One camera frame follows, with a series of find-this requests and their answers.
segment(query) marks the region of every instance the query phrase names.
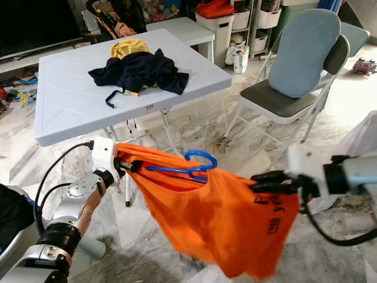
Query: orange cloth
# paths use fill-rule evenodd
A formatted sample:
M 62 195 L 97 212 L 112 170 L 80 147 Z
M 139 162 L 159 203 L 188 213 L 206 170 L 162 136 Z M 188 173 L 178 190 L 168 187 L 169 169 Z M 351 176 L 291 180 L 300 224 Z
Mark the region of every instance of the orange cloth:
M 206 19 L 213 19 L 234 14 L 233 5 L 229 0 L 213 0 L 208 4 L 198 4 L 198 13 Z
M 275 272 L 299 211 L 296 194 L 257 194 L 249 188 L 254 181 L 218 168 L 209 170 L 206 185 L 184 174 L 148 171 L 146 166 L 188 169 L 199 163 L 134 144 L 120 143 L 118 156 L 144 161 L 128 173 L 176 250 L 216 262 L 228 277 Z

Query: yellow cloth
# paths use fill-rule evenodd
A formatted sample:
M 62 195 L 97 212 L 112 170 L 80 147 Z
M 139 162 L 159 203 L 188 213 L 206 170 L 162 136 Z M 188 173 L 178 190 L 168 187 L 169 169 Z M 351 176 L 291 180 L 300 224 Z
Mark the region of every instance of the yellow cloth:
M 144 40 L 133 38 L 131 40 L 122 40 L 115 43 L 113 47 L 111 47 L 110 56 L 118 57 L 122 60 L 124 56 L 140 51 L 149 52 L 147 43 Z

